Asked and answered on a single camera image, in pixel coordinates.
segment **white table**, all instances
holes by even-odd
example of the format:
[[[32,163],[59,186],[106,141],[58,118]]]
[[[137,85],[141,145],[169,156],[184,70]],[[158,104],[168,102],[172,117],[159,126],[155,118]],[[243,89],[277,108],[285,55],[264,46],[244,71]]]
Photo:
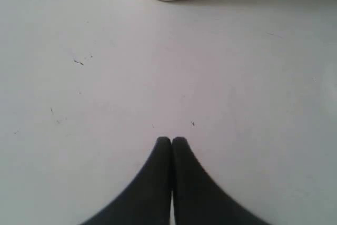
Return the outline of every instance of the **white table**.
[[[337,220],[337,0],[0,9],[0,224],[86,220],[161,135],[274,225]]]

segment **black mark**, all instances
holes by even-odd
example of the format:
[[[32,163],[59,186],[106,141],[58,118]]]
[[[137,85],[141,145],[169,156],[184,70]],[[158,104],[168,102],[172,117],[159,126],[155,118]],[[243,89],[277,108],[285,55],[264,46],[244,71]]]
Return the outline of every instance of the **black mark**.
[[[80,64],[80,65],[82,65],[82,66],[84,66],[84,64],[81,63],[81,62],[79,62],[79,61],[74,60],[74,62],[75,62],[75,63],[78,63],[78,64]]]
[[[268,32],[267,32],[267,34],[283,39],[282,36],[279,36],[279,35],[277,35],[277,34],[272,34],[272,33],[268,33]]]

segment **white background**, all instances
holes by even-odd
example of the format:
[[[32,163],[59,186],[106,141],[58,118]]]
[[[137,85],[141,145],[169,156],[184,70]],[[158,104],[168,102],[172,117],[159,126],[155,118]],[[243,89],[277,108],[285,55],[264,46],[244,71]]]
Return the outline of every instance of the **white background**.
[[[0,224],[86,220],[161,135],[274,225],[337,220],[337,0],[0,0],[0,60]]]

